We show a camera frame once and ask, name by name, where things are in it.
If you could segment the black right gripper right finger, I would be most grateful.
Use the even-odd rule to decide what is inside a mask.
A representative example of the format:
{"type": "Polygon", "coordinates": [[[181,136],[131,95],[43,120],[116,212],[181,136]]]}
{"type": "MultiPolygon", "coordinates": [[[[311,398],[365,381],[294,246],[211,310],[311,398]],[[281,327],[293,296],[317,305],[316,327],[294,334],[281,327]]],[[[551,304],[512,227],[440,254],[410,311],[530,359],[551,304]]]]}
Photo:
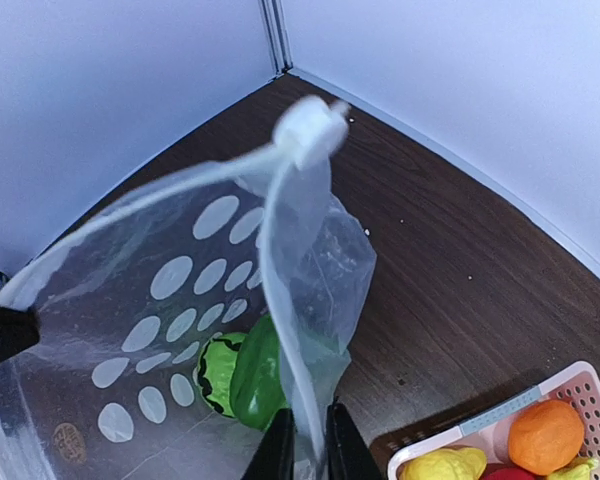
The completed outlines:
{"type": "Polygon", "coordinates": [[[383,478],[346,406],[338,400],[327,409],[326,446],[329,479],[383,478]]]}

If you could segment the red toy apple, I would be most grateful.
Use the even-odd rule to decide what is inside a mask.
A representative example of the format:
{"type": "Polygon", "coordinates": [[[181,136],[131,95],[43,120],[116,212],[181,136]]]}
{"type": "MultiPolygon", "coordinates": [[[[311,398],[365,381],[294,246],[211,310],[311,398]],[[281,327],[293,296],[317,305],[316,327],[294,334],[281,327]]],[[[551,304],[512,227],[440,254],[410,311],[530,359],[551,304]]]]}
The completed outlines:
{"type": "Polygon", "coordinates": [[[481,480],[535,480],[531,472],[515,466],[488,464],[481,480]]]}

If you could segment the clear polka dot zip bag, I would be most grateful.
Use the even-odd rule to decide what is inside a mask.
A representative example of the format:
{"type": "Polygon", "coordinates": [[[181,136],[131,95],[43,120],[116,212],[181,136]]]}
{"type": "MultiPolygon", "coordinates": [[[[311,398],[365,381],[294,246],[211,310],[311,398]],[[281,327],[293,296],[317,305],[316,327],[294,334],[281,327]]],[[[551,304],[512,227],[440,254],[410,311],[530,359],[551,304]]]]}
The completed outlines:
{"type": "Polygon", "coordinates": [[[194,374],[211,338],[265,315],[294,477],[326,477],[327,408],[376,264],[332,190],[347,113],[297,101],[264,145],[130,192],[0,290],[40,333],[0,364],[0,478],[240,478],[264,431],[212,410],[194,374]]]}

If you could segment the yellow toy banana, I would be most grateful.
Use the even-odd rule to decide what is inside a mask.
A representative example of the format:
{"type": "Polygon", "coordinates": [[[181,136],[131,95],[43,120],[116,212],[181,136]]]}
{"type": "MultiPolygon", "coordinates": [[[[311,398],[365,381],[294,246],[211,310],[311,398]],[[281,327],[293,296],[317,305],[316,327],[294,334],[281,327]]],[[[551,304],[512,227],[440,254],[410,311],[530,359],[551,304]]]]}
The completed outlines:
{"type": "Polygon", "coordinates": [[[591,473],[600,465],[593,457],[576,457],[567,466],[549,474],[546,480],[589,480],[591,473]]]}

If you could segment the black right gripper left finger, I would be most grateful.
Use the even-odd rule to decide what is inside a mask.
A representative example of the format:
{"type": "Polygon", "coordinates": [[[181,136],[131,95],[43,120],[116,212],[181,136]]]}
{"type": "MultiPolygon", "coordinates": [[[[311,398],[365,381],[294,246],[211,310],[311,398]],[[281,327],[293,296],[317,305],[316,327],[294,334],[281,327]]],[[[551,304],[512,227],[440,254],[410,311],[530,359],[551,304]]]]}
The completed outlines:
{"type": "Polygon", "coordinates": [[[292,480],[295,422],[289,408],[280,409],[262,438],[242,480],[292,480]]]}

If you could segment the green striped toy watermelon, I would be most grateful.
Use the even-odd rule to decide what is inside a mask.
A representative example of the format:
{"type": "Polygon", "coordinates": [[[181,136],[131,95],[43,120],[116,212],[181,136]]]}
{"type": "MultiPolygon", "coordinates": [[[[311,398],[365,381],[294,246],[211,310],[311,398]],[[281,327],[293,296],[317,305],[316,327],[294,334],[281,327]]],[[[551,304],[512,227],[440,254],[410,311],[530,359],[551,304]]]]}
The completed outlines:
{"type": "Polygon", "coordinates": [[[197,362],[199,391],[206,404],[216,413],[233,418],[230,405],[230,385],[238,352],[246,339],[242,332],[232,332],[211,338],[202,349],[197,362]]]}

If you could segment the green toy bell pepper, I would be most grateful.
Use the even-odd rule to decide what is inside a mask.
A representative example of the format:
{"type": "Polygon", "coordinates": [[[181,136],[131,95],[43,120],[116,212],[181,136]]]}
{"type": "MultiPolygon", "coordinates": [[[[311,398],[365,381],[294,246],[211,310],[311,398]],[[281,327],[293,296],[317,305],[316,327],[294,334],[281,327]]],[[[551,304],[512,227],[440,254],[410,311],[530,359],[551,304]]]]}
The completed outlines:
{"type": "Polygon", "coordinates": [[[247,427],[266,431],[287,407],[280,381],[280,342],[270,315],[261,317],[238,352],[230,384],[230,406],[247,427]]]}

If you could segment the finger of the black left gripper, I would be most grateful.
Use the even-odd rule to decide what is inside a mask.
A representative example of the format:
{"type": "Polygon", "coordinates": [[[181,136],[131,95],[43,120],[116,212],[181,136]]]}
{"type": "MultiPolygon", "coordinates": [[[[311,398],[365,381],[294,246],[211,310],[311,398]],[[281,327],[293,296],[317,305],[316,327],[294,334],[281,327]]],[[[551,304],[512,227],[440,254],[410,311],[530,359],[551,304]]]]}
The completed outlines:
{"type": "Polygon", "coordinates": [[[31,310],[0,307],[0,363],[40,341],[39,322],[31,310]]]}

